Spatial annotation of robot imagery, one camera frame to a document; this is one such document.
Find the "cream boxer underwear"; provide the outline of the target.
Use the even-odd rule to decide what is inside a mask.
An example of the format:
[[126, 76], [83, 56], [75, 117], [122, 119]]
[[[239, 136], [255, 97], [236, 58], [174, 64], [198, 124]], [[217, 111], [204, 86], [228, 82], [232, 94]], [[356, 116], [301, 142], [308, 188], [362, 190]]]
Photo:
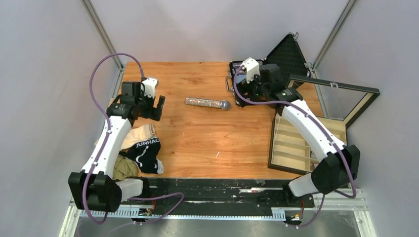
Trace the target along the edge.
[[126, 137], [125, 133], [121, 129], [116, 129], [112, 131], [112, 134], [109, 133], [109, 138], [106, 145], [113, 145], [113, 142], [116, 141], [116, 144], [120, 143], [120, 139], [123, 141], [121, 143], [120, 151], [134, 149], [144, 149], [145, 147], [161, 147], [160, 139], [155, 136], [155, 129], [152, 124], [145, 124], [141, 127], [130, 130]]

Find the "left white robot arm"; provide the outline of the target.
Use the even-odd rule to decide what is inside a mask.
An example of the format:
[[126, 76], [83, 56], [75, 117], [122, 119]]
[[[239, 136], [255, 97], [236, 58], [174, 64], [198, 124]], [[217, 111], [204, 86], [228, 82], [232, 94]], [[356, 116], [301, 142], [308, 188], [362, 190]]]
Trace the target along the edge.
[[159, 121], [165, 97], [154, 107], [159, 81], [125, 81], [121, 93], [104, 111], [105, 124], [97, 145], [80, 172], [72, 172], [68, 184], [78, 209], [115, 212], [120, 204], [134, 198], [139, 204], [151, 199], [145, 178], [113, 180], [115, 162], [123, 141], [139, 118]]

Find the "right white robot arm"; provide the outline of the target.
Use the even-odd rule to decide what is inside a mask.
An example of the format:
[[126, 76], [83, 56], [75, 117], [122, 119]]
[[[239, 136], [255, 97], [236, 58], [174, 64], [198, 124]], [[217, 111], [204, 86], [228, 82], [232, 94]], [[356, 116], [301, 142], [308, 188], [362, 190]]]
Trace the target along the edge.
[[249, 58], [233, 75], [236, 96], [252, 105], [268, 105], [288, 121], [310, 146], [317, 166], [289, 181], [282, 192], [283, 202], [295, 206], [302, 196], [329, 194], [343, 185], [354, 185], [360, 151], [337, 138], [311, 111], [298, 90], [279, 80], [280, 68], [275, 64], [260, 65]]

